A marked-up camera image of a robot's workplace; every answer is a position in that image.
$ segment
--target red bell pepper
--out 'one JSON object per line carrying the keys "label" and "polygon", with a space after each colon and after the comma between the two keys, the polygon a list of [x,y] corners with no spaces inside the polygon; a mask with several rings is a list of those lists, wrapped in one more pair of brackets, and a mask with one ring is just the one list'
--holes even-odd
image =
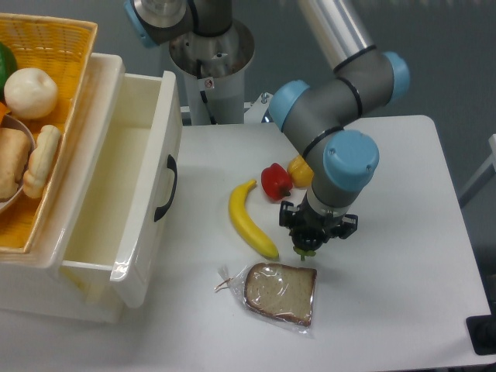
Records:
{"label": "red bell pepper", "polygon": [[262,187],[269,198],[278,201],[291,194],[293,183],[287,171],[274,163],[262,170]]}

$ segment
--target yellow banana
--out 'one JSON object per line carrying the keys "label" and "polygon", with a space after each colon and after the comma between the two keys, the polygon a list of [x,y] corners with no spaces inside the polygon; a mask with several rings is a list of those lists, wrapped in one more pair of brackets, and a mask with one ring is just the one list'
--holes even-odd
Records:
{"label": "yellow banana", "polygon": [[245,208],[248,193],[257,185],[257,181],[249,180],[232,190],[229,197],[229,217],[236,231],[258,253],[267,258],[276,259],[279,252],[274,242],[250,218]]}

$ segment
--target black handle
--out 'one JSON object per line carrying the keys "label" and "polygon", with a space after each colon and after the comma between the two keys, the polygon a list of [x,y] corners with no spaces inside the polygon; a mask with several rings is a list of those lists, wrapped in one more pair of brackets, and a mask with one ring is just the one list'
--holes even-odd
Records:
{"label": "black handle", "polygon": [[169,210],[170,206],[172,205],[172,201],[174,200],[174,196],[176,195],[176,186],[177,186],[177,164],[176,160],[172,157],[172,155],[169,155],[167,158],[167,168],[170,169],[171,171],[174,172],[174,183],[172,184],[172,192],[170,193],[170,198],[161,207],[157,207],[155,209],[155,216],[153,217],[153,221],[157,222],[159,219],[165,216],[167,211]]}

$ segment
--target bread crust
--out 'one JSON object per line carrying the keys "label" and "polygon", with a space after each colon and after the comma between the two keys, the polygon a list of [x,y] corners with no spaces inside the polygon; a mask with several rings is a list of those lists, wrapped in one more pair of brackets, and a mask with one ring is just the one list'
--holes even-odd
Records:
{"label": "bread crust", "polygon": [[[249,298],[248,294],[248,289],[251,285],[251,281],[254,280],[254,274],[260,270],[262,270],[264,267],[270,267],[270,268],[279,268],[281,270],[293,270],[293,271],[301,271],[301,272],[312,272],[311,276],[311,284],[312,284],[312,290],[309,295],[309,301],[310,301],[310,312],[309,316],[306,319],[297,317],[296,315],[292,313],[281,313],[281,314],[272,314],[270,312],[265,311],[263,308],[261,308],[259,305],[253,302],[253,299]],[[254,311],[257,312],[261,315],[264,315],[268,318],[272,319],[277,319],[277,320],[284,320],[286,322],[291,322],[295,323],[300,326],[305,326],[308,327],[312,323],[312,307],[313,307],[313,296],[315,292],[315,279],[317,278],[317,270],[316,269],[310,269],[310,268],[305,268],[305,267],[291,267],[288,265],[283,265],[282,263],[257,263],[254,265],[250,271],[248,272],[245,280],[245,287],[244,287],[244,300],[246,306]]]}

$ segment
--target black object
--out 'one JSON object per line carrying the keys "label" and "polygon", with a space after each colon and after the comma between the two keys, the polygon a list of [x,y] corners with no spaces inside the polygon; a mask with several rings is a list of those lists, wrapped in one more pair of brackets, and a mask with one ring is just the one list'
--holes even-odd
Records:
{"label": "black object", "polygon": [[344,128],[342,126],[333,126],[332,128],[326,129],[324,132],[320,133],[303,150],[303,153],[301,154],[301,157],[303,158],[303,160],[307,160],[308,154],[317,145],[317,143],[319,143],[320,141],[325,139],[327,136],[330,136],[334,132],[339,132],[340,130],[344,130]]}
{"label": "black object", "polygon": [[289,235],[296,248],[317,250],[329,239],[346,239],[353,234],[358,229],[358,216],[321,216],[310,208],[305,196],[298,207],[289,201],[282,201],[279,226],[290,229]]}
{"label": "black object", "polygon": [[467,318],[467,327],[477,355],[496,354],[496,316],[471,316]]}
{"label": "black object", "polygon": [[[198,80],[202,79],[202,62],[200,60],[196,60],[196,78]],[[208,117],[210,118],[210,124],[215,125],[217,124],[217,120],[215,120],[214,114],[212,113],[212,110],[210,109],[210,105],[208,104],[208,99],[207,99],[207,94],[205,93],[205,89],[200,89],[200,96],[201,96],[201,101],[205,105],[205,108],[207,109]]]}
{"label": "black object", "polygon": [[169,200],[167,203],[162,205],[161,207],[157,207],[155,209],[155,216],[153,217],[153,221],[157,222],[159,219],[165,216],[170,206],[172,205],[172,201],[174,200],[174,196],[176,195],[176,186],[177,186],[177,164],[176,160],[169,155],[167,157],[167,168],[174,172],[174,183],[172,184],[172,191],[170,193]]}

